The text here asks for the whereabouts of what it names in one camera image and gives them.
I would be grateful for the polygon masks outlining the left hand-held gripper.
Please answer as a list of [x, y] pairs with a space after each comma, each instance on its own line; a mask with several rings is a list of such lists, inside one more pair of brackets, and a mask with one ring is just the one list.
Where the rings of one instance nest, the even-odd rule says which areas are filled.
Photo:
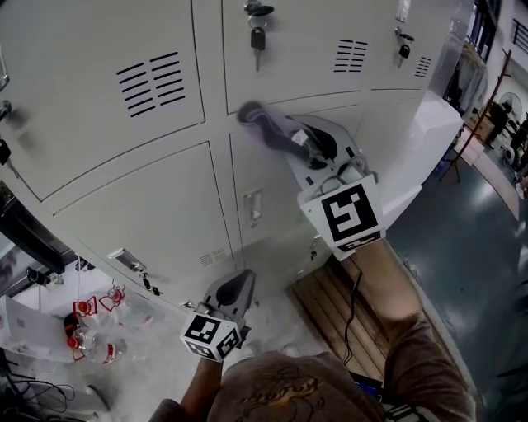
[[252, 270], [240, 270], [213, 282], [204, 302], [181, 305], [187, 314], [180, 339], [192, 354], [222, 363], [242, 348], [251, 330], [245, 313], [251, 306], [255, 282]]

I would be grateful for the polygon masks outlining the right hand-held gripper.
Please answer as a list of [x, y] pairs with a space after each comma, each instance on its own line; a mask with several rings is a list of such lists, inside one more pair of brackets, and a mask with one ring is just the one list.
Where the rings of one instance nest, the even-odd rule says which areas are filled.
[[[302, 130], [292, 134], [292, 140], [327, 165], [313, 170], [286, 155], [291, 176], [286, 177], [284, 198], [298, 197], [304, 215], [338, 260], [384, 239], [386, 226], [375, 173], [366, 158], [357, 155], [359, 149], [347, 129], [321, 117], [292, 119]], [[343, 163], [336, 169], [333, 164], [339, 162]]]

